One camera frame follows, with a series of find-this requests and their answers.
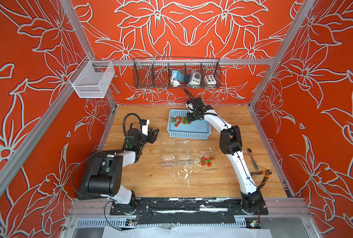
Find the clear plastic clamshell container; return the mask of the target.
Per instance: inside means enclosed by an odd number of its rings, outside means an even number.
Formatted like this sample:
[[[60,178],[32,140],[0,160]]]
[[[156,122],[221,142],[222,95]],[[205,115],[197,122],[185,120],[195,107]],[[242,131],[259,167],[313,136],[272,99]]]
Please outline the clear plastic clamshell container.
[[[198,150],[197,156],[197,163],[203,171],[215,170],[217,168],[215,165],[215,154],[211,148]]]

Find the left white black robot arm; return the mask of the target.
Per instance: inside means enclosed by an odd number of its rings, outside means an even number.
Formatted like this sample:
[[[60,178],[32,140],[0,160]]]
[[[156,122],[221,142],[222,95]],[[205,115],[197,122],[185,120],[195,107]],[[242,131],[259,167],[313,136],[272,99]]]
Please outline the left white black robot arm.
[[[137,163],[144,146],[157,140],[159,130],[150,128],[149,124],[149,120],[135,113],[124,117],[124,143],[121,150],[98,151],[83,162],[86,167],[80,185],[78,188],[73,187],[77,199],[107,198],[126,215],[138,211],[135,192],[121,184],[122,170]]]

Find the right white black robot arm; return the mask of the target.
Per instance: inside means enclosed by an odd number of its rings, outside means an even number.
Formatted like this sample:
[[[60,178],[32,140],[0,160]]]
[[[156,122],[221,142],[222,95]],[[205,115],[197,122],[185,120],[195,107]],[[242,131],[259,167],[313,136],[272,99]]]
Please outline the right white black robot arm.
[[[241,209],[249,215],[261,211],[265,205],[261,186],[256,185],[246,165],[240,128],[226,122],[212,106],[205,105],[200,97],[191,97],[186,102],[186,108],[169,112],[169,136],[206,140],[212,129],[216,129],[220,134],[220,150],[230,160],[240,185]]]

